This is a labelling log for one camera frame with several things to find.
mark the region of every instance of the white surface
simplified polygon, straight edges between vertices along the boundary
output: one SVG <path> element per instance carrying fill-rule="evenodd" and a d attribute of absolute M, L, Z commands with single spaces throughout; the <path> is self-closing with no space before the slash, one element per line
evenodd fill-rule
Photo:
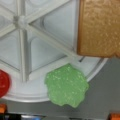
<path fill-rule="evenodd" d="M 52 34 L 52 36 L 55 38 L 58 38 L 58 42 L 65 45 L 66 47 L 69 47 L 70 50 L 74 50 L 74 46 L 77 41 L 78 30 L 77 2 L 77 0 L 70 1 L 59 9 L 47 14 L 42 19 L 35 21 L 33 26 L 37 27 L 37 29 L 40 29 L 42 23 L 42 27 L 46 30 L 46 32 Z M 1 1 L 1 4 L 6 6 L 7 3 Z M 11 4 L 11 7 L 9 5 L 8 9 L 15 10 L 15 7 L 13 7 L 14 4 Z M 31 8 L 30 4 L 27 2 L 26 6 L 27 10 L 30 11 L 26 11 L 27 14 L 30 14 L 37 9 L 33 9 L 33 6 Z M 29 71 L 32 72 L 50 63 L 54 63 L 54 61 L 59 60 L 65 56 L 63 53 L 59 52 L 59 50 L 45 43 L 42 37 L 40 39 L 40 37 L 37 37 L 30 30 L 28 30 L 27 33 L 29 43 L 29 53 L 27 57 L 29 60 L 31 58 L 29 61 Z M 0 60 L 10 64 L 11 66 L 14 66 L 17 69 L 20 69 L 20 51 L 18 41 L 19 34 L 17 30 L 5 37 L 0 38 Z M 106 61 L 107 59 L 85 57 L 82 62 L 73 60 L 71 63 L 76 68 L 80 69 L 87 77 L 87 80 L 90 81 L 104 66 Z M 12 86 L 9 93 L 4 97 L 5 99 L 20 102 L 42 102 L 49 100 L 47 96 L 47 88 L 44 84 L 44 74 L 39 76 L 36 80 L 28 81 L 27 83 L 21 82 L 21 79 L 18 79 L 17 76 L 17 74 L 11 76 Z"/>

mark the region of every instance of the orange object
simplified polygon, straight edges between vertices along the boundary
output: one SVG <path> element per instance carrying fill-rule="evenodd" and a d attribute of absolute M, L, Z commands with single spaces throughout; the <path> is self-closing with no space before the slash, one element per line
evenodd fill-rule
<path fill-rule="evenodd" d="M 120 57 L 120 0 L 80 0 L 79 55 Z"/>
<path fill-rule="evenodd" d="M 117 114 L 117 113 L 111 114 L 110 120 L 120 120 L 120 114 Z"/>
<path fill-rule="evenodd" d="M 0 113 L 5 113 L 7 106 L 5 104 L 0 104 Z"/>

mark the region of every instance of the white plastic plate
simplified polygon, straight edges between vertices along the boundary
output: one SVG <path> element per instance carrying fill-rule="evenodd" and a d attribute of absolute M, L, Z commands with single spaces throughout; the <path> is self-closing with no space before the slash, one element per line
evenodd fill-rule
<path fill-rule="evenodd" d="M 16 10 L 18 8 L 16 1 L 17 0 L 0 0 L 0 4 L 11 10 L 13 14 L 17 14 Z M 101 70 L 107 59 L 94 57 L 83 58 L 82 56 L 78 57 L 79 59 L 64 59 L 67 55 L 64 54 L 63 51 L 67 50 L 62 47 L 62 51 L 60 51 L 59 49 L 54 48 L 56 46 L 52 46 L 49 43 L 49 38 L 52 40 L 52 37 L 58 43 L 75 52 L 78 30 L 78 7 L 78 0 L 25 1 L 25 16 L 28 16 L 27 20 L 24 19 L 24 17 L 23 19 L 20 17 L 21 21 L 19 21 L 18 29 L 14 29 L 14 27 L 12 27 L 14 31 L 0 37 L 0 60 L 9 64 L 11 67 L 14 67 L 18 71 L 21 69 L 19 28 L 23 27 L 22 29 L 26 29 L 25 27 L 27 26 L 24 27 L 24 25 L 26 25 L 27 21 L 32 27 L 28 27 L 30 29 L 26 29 L 27 37 L 25 40 L 27 41 L 27 45 L 26 43 L 23 43 L 22 47 L 25 48 L 25 45 L 28 48 L 28 54 L 24 54 L 23 58 L 25 58 L 25 62 L 29 63 L 28 70 L 30 73 L 30 80 L 22 82 L 21 78 L 18 77 L 17 72 L 11 72 L 11 88 L 8 94 L 3 98 L 19 102 L 48 101 L 47 88 L 44 84 L 46 76 L 45 73 L 53 70 L 55 67 L 57 68 L 58 66 L 60 67 L 64 65 L 65 62 L 67 64 L 70 61 L 74 67 L 80 69 L 87 77 L 88 82 Z M 12 18 L 8 20 L 1 15 L 0 30 L 9 26 L 11 24 L 10 21 L 12 22 Z M 42 33 L 40 34 L 41 36 L 37 35 L 36 30 L 38 32 L 42 31 L 42 33 L 48 35 L 47 43 L 46 35 L 43 35 Z M 57 61 L 61 59 L 64 59 L 64 62 L 61 61 L 58 64 Z M 8 70 L 6 68 L 3 67 L 2 64 L 0 65 L 0 69 Z"/>

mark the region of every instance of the green gummy candy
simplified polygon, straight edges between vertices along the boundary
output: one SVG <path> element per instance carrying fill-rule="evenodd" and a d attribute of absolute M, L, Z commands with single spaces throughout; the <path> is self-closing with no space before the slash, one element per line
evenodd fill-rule
<path fill-rule="evenodd" d="M 76 108 L 85 98 L 89 85 L 82 72 L 67 64 L 47 74 L 45 84 L 54 104 Z"/>

